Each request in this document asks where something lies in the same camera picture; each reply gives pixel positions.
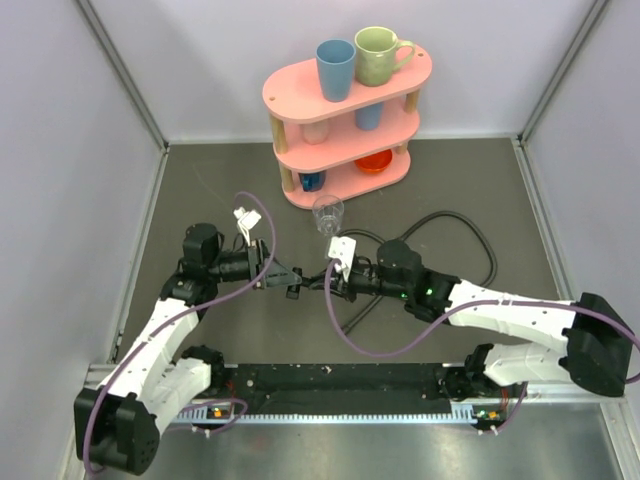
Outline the black valve fitting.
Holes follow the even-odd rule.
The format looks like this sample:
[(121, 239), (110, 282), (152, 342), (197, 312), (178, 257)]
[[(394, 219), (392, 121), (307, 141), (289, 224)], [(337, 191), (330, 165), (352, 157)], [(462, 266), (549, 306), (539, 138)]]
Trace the black valve fitting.
[(305, 277), (302, 269), (299, 267), (294, 267), (292, 272), (295, 275), (295, 282), (287, 287), (286, 298), (289, 300), (298, 300), (301, 289), (308, 288), (312, 283), (312, 279)]

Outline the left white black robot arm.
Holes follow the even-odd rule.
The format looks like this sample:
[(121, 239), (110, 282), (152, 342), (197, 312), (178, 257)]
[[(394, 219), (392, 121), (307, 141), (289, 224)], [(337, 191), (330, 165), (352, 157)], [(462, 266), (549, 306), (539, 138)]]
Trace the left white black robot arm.
[(239, 250), (223, 245), (212, 224), (186, 230), (183, 256), (144, 329), (115, 368), (76, 397), (76, 451), (87, 472), (111, 468), (143, 474), (161, 436), (191, 400), (224, 390), (227, 374), (219, 352), (193, 347), (183, 358), (174, 357), (212, 302), (223, 300), (220, 283), (239, 282), (242, 292), (272, 286), (299, 291), (300, 270), (281, 265), (264, 240), (246, 240)]

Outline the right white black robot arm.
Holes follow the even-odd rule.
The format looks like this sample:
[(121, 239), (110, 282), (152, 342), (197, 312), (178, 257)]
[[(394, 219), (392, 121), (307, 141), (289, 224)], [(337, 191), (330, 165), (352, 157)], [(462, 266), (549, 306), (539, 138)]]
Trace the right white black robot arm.
[(427, 323), (478, 328), (520, 339), (518, 345), (482, 344), (464, 363), (469, 388), (487, 396), (523, 382), (573, 383), (618, 398), (638, 381), (628, 373), (639, 339), (600, 295), (541, 300), (479, 286), (425, 267), (420, 254), (394, 239), (381, 244), (374, 263), (356, 258), (356, 241), (332, 237), (324, 274), (325, 299), (360, 294), (397, 299)]

